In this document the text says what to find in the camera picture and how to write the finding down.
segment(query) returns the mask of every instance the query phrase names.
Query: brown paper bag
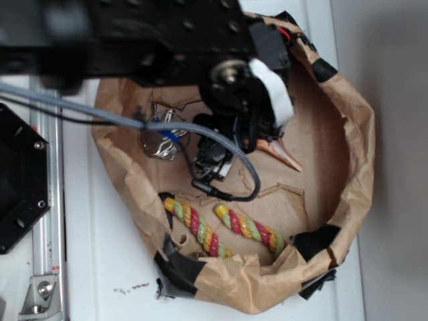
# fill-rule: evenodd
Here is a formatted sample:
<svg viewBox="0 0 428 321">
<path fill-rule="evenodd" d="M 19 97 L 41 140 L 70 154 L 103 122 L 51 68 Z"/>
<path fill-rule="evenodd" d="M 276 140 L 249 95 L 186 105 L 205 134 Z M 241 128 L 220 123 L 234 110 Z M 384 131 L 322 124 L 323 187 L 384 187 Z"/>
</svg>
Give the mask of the brown paper bag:
<svg viewBox="0 0 428 321">
<path fill-rule="evenodd" d="M 199 190 L 181 155 L 173 162 L 148 158 L 139 133 L 115 126 L 93 127 L 106 170 L 126 203 L 146 246 L 158 264 L 168 295 L 190 296 L 258 313 L 302 290 L 302 284 L 341 264 L 372 202 L 375 118 L 364 98 L 320 58 L 302 30 L 290 22 L 264 17 L 291 31 L 292 75 L 289 93 L 296 115 L 283 137 L 303 166 L 298 173 L 276 158 L 255 151 L 249 158 L 262 181 L 250 203 L 228 203 L 246 217 L 274 227 L 291 243 L 274 260 L 263 244 L 234 234 L 215 216 L 216 199 L 198 199 Z M 187 104 L 178 112 L 187 121 L 210 113 L 197 87 L 141 88 L 131 80 L 103 80 L 96 107 L 124 116 L 140 108 L 150 116 L 152 101 L 164 109 Z M 196 155 L 200 137 L 190 136 Z M 235 162 L 216 187 L 245 194 L 253 182 Z M 159 193 L 174 193 L 196 208 L 235 254 L 205 257 L 190 231 L 175 217 L 170 222 Z"/>
</svg>

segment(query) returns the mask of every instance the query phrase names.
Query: rope toy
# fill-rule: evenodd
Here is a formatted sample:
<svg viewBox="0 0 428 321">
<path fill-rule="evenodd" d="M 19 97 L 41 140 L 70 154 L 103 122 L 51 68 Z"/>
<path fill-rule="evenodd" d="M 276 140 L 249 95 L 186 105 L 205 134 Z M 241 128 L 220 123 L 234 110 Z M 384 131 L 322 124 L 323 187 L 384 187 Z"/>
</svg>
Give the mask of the rope toy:
<svg viewBox="0 0 428 321">
<path fill-rule="evenodd" d="M 248 239 L 255 239 L 269 246 L 274 257 L 277 258 L 288 245 L 284 238 L 271 227 L 262 225 L 250 218 L 245 218 L 236 214 L 234 210 L 228 209 L 226 205 L 220 203 L 214 207 L 214 212 L 226 227 L 236 234 L 241 234 Z"/>
<path fill-rule="evenodd" d="M 198 243 L 203 246 L 203 250 L 212 257 L 223 259 L 231 257 L 232 252 L 223 243 L 219 242 L 219 237 L 207 224 L 206 220 L 199 216 L 196 209 L 189 204 L 180 203 L 175 199 L 167 197 L 163 202 L 164 208 L 172 215 L 182 221 L 197 237 Z"/>
</svg>

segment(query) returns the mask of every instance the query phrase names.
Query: gray cable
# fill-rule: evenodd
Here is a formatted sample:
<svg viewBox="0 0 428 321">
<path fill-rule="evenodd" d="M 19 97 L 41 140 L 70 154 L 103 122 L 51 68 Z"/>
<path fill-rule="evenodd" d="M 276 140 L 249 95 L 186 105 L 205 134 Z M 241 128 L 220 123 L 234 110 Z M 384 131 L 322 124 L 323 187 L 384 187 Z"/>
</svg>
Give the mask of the gray cable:
<svg viewBox="0 0 428 321">
<path fill-rule="evenodd" d="M 246 157 L 245 153 L 235 144 L 233 144 L 227 137 L 211 130 L 207 127 L 188 123 L 188 122 L 142 122 L 140 120 L 131 119 L 128 117 L 119 116 L 117 114 L 113 114 L 111 112 L 107 112 L 105 110 L 87 107 L 82 104 L 76 104 L 74 102 L 69 102 L 67 100 L 62 100 L 61 98 L 56 98 L 53 96 L 49 96 L 47 94 L 42 94 L 41 92 L 34 92 L 32 90 L 23 89 L 7 84 L 0 83 L 0 92 L 6 92 L 8 94 L 12 94 L 14 96 L 19 96 L 23 98 L 27 98 L 30 100 L 34 100 L 36 102 L 43 102 L 45 104 L 58 106 L 64 109 L 73 110 L 75 112 L 79 112 L 82 114 L 87 114 L 93 117 L 102 118 L 113 124 L 133 128 L 137 130 L 149 130 L 154 132 L 161 132 L 166 130 L 187 130 L 189 132 L 195 132 L 197 134 L 209 137 L 219 144 L 223 145 L 226 149 L 230 150 L 233 154 L 235 154 L 241 162 L 248 168 L 250 175 L 254 180 L 254 190 L 250 196 L 247 197 L 238 197 L 232 196 L 229 201 L 252 201 L 260 192 L 260 179 L 255 171 L 253 165 L 250 163 L 249 159 Z"/>
</svg>

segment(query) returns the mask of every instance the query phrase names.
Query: crumpled brown paper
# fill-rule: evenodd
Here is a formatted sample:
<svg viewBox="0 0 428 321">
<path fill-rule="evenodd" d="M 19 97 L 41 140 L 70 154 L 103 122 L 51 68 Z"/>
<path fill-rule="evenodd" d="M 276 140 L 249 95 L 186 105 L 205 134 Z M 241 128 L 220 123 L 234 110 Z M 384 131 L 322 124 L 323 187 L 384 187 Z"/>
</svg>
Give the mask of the crumpled brown paper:
<svg viewBox="0 0 428 321">
<path fill-rule="evenodd" d="M 268 23 L 302 30 L 288 22 L 264 17 Z M 230 203 L 237 213 L 270 225 L 286 241 L 290 236 L 314 231 L 325 223 L 341 228 L 330 246 L 306 262 L 289 245 L 274 261 L 262 244 L 233 234 L 215 216 L 216 199 L 198 199 L 191 186 L 184 158 L 173 162 L 148 158 L 138 143 L 138 132 L 115 126 L 93 127 L 93 137 L 116 190 L 126 203 L 142 239 L 153 257 L 163 253 L 165 234 L 172 235 L 185 255 L 201 253 L 200 245 L 178 220 L 171 231 L 159 192 L 170 192 L 196 208 L 211 224 L 220 240 L 235 254 L 231 259 L 200 257 L 207 262 L 199 274 L 195 298 L 258 313 L 299 292 L 302 283 L 343 262 L 372 202 L 375 155 L 375 118 L 371 107 L 341 74 L 318 83 L 312 64 L 319 55 L 301 39 L 291 49 L 292 76 L 289 93 L 296 97 L 284 143 L 298 159 L 298 173 L 260 151 L 249 155 L 262 181 L 262 192 L 250 203 Z M 182 106 L 177 113 L 190 122 L 201 112 L 210 113 L 200 100 L 197 87 L 141 88 L 131 80 L 103 80 L 96 107 L 124 116 L 141 111 L 152 114 L 151 102 L 160 108 Z M 199 137 L 192 134 L 188 149 L 196 155 Z M 245 194 L 253 188 L 246 169 L 235 162 L 224 182 L 216 187 L 227 193 Z"/>
</svg>

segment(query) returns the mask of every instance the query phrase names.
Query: black hexagonal plate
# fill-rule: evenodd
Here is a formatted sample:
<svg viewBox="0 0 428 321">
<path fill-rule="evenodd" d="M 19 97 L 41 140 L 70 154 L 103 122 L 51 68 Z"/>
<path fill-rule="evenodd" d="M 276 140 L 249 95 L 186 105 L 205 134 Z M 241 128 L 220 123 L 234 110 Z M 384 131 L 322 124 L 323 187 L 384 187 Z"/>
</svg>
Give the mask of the black hexagonal plate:
<svg viewBox="0 0 428 321">
<path fill-rule="evenodd" d="M 0 103 L 0 255 L 49 209 L 49 144 Z"/>
</svg>

